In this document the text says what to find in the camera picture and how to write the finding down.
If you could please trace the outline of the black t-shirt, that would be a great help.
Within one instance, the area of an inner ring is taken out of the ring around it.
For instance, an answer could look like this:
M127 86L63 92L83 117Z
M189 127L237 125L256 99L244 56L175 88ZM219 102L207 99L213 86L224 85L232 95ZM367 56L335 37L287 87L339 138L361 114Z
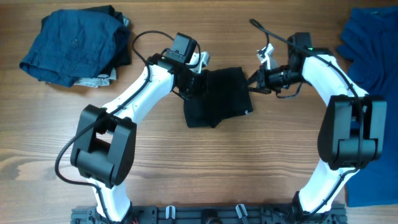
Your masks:
M189 128L215 128L222 120L253 112L246 77L241 67L202 71L205 92L184 101Z

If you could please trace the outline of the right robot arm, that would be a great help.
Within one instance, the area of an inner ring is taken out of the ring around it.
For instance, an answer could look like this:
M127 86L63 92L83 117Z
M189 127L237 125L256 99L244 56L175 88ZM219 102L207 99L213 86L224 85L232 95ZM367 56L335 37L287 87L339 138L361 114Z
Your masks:
M328 48L312 46L308 32L291 35L287 65L276 65L274 47L257 51L261 63L249 78L250 91L282 98L283 89L307 83L326 104L318 133L320 161L307 184L295 196L300 217L311 218L331 209L331 203L350 178L379 159L386 123L387 102L357 86L339 67Z

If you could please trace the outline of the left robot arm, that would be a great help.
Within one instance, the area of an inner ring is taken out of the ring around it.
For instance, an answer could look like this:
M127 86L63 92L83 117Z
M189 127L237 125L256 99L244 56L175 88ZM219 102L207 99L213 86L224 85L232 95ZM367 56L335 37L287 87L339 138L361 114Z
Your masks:
M97 205L74 209L72 223L138 223L125 183L134 162L137 125L174 88L181 98L205 91L201 69L208 54L196 53L200 45L185 34L173 41L171 48L144 61L142 75L118 98L81 112L70 162L86 178L83 185L93 188Z

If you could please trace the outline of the right white rail clip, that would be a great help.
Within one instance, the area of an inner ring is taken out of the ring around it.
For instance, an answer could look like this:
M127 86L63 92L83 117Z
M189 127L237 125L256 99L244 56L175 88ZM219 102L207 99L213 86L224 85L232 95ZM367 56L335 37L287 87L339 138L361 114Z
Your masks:
M246 207L244 204L242 204L242 203L237 204L235 209L236 209L236 213L237 213L239 219L243 219L244 217L248 216L248 213L247 213L247 210L246 210Z

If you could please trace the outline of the white rail clip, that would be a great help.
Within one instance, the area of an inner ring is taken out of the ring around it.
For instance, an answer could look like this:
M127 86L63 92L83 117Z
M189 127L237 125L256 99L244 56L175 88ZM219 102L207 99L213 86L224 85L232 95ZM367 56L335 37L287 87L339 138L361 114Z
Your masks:
M239 219L243 219L244 217L248 216L248 213L247 213L247 210L246 210L246 207L244 204L242 204L242 203L237 204L235 209L236 209L236 213L237 213Z
M165 219L174 220L176 217L176 208L173 205L169 205L165 208Z

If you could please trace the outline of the left white rail clip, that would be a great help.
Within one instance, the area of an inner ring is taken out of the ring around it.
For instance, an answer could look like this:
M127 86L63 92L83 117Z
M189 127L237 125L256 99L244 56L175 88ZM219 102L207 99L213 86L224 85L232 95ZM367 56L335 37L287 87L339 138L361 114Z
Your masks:
M176 208L173 205L169 205L165 208L165 219L174 220L176 217Z

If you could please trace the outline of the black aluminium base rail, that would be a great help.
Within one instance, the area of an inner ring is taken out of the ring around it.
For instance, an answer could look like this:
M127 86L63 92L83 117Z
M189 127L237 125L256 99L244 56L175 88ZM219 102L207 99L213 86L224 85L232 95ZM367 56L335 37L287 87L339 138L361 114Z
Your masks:
M345 205L332 204L331 210L316 214L300 222L298 210L290 204L266 204L263 206L245 206L248 216L239 219L234 207L175 207L174 220L165 219L165 208L156 206L133 206L128 210L123 221L113 223L348 223ZM70 223L108 223L96 207L72 210Z

